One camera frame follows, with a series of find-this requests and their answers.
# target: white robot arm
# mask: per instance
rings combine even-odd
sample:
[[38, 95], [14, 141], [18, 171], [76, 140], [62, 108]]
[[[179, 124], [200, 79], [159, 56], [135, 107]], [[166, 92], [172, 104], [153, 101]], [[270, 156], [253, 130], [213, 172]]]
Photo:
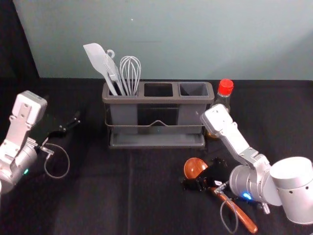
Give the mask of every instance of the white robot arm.
[[269, 213], [267, 204], [282, 205], [290, 221], [313, 223], [313, 167], [309, 159], [291, 157], [271, 166], [266, 156], [249, 146], [221, 104], [202, 114], [201, 121], [242, 164], [232, 170], [229, 178], [235, 195], [260, 202], [265, 213]]
[[[0, 195], [9, 192], [35, 162], [38, 145], [28, 135], [43, 117], [46, 107], [47, 101], [30, 91], [17, 95], [9, 118], [11, 124], [0, 146]], [[53, 154], [46, 148], [42, 150]]]

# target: whisk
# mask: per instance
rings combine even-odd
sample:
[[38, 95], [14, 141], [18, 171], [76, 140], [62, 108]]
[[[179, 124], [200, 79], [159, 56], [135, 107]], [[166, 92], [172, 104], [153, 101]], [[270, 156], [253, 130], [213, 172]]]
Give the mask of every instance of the whisk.
[[141, 63], [134, 56], [124, 56], [119, 65], [120, 76], [127, 95], [137, 95]]

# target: wooden spoon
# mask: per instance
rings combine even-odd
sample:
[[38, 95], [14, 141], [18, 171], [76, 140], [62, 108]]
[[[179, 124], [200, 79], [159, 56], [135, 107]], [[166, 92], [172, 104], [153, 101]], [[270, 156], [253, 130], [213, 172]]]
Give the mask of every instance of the wooden spoon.
[[[207, 164], [200, 158], [190, 158], [186, 161], [184, 165], [184, 174], [187, 179], [195, 179], [197, 178], [201, 172], [203, 172], [205, 169], [207, 169]], [[210, 188], [211, 192], [213, 192], [216, 196], [218, 196], [222, 201], [226, 201], [227, 198], [223, 194], [216, 194], [214, 192], [216, 188]], [[253, 223], [253, 221], [246, 215], [246, 213], [243, 212], [242, 209], [240, 209], [234, 202], [227, 201], [226, 205], [234, 211], [232, 205], [236, 208], [236, 214], [238, 215], [238, 218], [240, 221], [245, 225], [245, 227], [251, 232], [252, 234], [255, 234], [258, 232], [258, 227]]]

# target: white spatula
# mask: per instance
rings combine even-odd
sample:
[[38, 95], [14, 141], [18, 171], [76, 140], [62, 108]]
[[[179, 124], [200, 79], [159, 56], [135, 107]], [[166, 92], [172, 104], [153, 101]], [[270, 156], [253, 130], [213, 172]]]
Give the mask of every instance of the white spatula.
[[107, 66], [107, 70], [108, 70], [111, 81], [117, 83], [117, 86], [122, 95], [126, 95], [123, 89], [121, 79], [118, 74], [118, 68], [113, 61], [114, 56], [115, 56], [114, 51], [108, 50], [107, 53], [105, 54], [104, 63]]
[[83, 47], [94, 69], [104, 76], [112, 95], [117, 95], [117, 92], [108, 76], [108, 70], [104, 64], [106, 53], [103, 48], [97, 43], [86, 44], [83, 45]]

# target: table surface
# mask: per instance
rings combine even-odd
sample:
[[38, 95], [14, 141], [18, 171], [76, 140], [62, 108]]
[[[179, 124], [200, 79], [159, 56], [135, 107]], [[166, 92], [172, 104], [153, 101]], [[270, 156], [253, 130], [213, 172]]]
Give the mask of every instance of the table surface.
[[[218, 82], [211, 81], [216, 91]], [[312, 81], [234, 81], [231, 115], [248, 143], [271, 164], [290, 156], [313, 160]], [[206, 149], [110, 150], [101, 100], [103, 80], [42, 79], [35, 86], [0, 86], [0, 137], [18, 92], [30, 89], [49, 95], [47, 113], [68, 120], [85, 107], [82, 123], [57, 140], [71, 159], [69, 175], [52, 180], [39, 160], [13, 191], [2, 196], [2, 235], [224, 235], [219, 199], [203, 192], [183, 191], [179, 180], [191, 157], [214, 157], [236, 166], [221, 141]], [[293, 224], [282, 207], [271, 214], [238, 203], [260, 235], [313, 233], [313, 226]], [[234, 226], [234, 216], [226, 221]], [[237, 234], [249, 234], [239, 223]]]

